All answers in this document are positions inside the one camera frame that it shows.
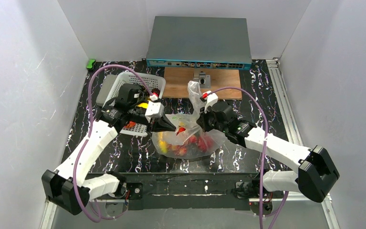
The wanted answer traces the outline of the yellow fake banana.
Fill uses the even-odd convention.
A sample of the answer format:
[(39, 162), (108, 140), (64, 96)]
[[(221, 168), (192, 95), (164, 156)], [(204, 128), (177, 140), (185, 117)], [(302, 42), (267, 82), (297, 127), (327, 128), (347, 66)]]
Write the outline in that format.
[(158, 144), (159, 144), (159, 147), (160, 147), (160, 151), (161, 151), (162, 154), (167, 154), (168, 144), (163, 139), (163, 132), (160, 132), (158, 134), (158, 136), (159, 136)]

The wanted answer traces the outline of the clear plastic bag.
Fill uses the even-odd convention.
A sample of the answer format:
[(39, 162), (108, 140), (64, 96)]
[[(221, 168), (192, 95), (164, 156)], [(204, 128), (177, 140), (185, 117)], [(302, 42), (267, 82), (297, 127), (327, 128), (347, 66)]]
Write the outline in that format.
[(190, 81), (187, 86), (189, 100), (193, 106), (192, 114), (167, 114), (166, 117), (176, 126), (175, 131), (153, 132), (151, 140), (156, 151), (175, 159), (196, 159), (211, 155), (227, 140), (218, 130), (208, 132), (196, 123), (200, 109), (205, 107), (200, 96), (200, 84)]

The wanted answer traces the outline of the red lychee bunch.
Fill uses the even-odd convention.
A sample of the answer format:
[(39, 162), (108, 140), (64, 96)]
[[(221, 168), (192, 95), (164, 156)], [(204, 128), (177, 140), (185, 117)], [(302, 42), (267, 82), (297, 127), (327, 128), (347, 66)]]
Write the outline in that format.
[(184, 140), (182, 145), (168, 143), (168, 157), (177, 159), (195, 159), (212, 154), (217, 148), (217, 142), (211, 133), (203, 132), (202, 129), (189, 133), (189, 129), (179, 127), (175, 134), (176, 140)]

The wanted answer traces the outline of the white plastic basket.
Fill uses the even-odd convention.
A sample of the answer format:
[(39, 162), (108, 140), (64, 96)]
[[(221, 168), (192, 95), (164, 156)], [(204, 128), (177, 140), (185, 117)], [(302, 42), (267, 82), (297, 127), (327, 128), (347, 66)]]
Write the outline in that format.
[[(138, 73), (138, 75), (141, 76), (141, 78), (147, 84), (150, 90), (154, 88), (159, 89), (160, 90), (159, 98), (162, 98), (166, 86), (166, 80), (163, 77), (146, 73)], [(105, 101), (108, 101), (116, 97), (118, 95), (120, 87), (125, 83), (131, 83), (131, 84), (137, 83), (139, 85), (143, 85), (143, 83), (133, 73), (124, 71), (118, 74), (115, 80), (113, 81), (109, 94), (107, 95)], [(147, 128), (146, 125), (135, 124), (131, 128), (123, 128), (119, 132), (119, 134), (146, 137), (148, 135), (148, 133), (146, 132), (146, 128)]]

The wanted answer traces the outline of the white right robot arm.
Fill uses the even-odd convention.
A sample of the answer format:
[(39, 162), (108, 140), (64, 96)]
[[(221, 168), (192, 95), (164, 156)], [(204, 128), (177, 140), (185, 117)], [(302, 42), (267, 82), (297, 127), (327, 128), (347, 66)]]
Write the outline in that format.
[(196, 122), (205, 132), (217, 130), (231, 143), (264, 152), (290, 168), (289, 171), (262, 172), (260, 179), (265, 191), (299, 192), (321, 203), (340, 177), (326, 148), (299, 146), (268, 134), (254, 123), (238, 118), (225, 101), (201, 108)]

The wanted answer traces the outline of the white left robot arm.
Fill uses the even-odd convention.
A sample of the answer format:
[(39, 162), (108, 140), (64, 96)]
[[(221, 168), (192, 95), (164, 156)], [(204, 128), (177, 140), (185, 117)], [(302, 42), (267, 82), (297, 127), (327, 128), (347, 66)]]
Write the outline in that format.
[(68, 159), (54, 171), (43, 173), (41, 180), (46, 199), (72, 215), (78, 215), (86, 211), (91, 200), (119, 192), (126, 182), (121, 175), (105, 173), (92, 179), (86, 179), (86, 176), (106, 146), (130, 122), (144, 125), (148, 133), (176, 130), (164, 114), (162, 103), (151, 101), (143, 86), (123, 84), (116, 97), (102, 106), (87, 135)]

